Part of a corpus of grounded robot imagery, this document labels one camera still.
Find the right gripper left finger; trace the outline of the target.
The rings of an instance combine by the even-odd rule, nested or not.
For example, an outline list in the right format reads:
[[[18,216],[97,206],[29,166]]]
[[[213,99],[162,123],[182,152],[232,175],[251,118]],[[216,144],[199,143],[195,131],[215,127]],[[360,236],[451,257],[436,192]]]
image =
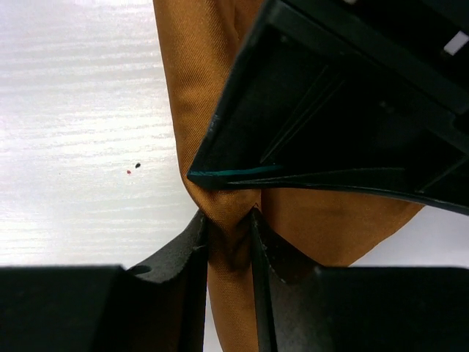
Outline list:
[[[137,265],[1,269],[3,351],[201,351],[207,222]]]

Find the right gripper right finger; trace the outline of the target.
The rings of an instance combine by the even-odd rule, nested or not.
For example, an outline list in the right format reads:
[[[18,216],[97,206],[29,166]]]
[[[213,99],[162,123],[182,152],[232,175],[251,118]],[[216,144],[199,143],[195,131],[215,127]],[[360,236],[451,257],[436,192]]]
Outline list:
[[[261,351],[466,351],[468,270],[327,267],[252,210]]]

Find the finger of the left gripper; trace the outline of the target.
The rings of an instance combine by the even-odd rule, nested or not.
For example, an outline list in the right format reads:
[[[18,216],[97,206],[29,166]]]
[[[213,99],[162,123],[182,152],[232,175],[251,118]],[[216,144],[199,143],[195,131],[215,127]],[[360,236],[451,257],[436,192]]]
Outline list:
[[[236,188],[311,188],[380,195],[468,214],[468,179],[446,174],[430,176],[403,168],[348,169],[302,175],[240,177]]]

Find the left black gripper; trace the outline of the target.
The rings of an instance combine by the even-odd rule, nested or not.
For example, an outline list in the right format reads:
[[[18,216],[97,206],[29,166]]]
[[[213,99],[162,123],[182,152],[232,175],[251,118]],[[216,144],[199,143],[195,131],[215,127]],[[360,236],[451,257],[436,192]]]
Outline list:
[[[266,1],[188,178],[428,175],[467,158],[467,35],[467,1]]]

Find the orange cloth napkin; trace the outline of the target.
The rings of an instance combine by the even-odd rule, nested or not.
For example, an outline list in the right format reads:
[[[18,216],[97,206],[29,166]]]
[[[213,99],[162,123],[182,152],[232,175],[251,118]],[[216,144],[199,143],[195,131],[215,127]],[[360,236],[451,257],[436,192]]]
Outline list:
[[[260,1],[156,1],[158,39],[182,175],[207,132]],[[208,290],[224,351],[257,351],[249,211],[318,263],[348,266],[409,222],[421,205],[379,196],[269,188],[185,187],[211,221]]]

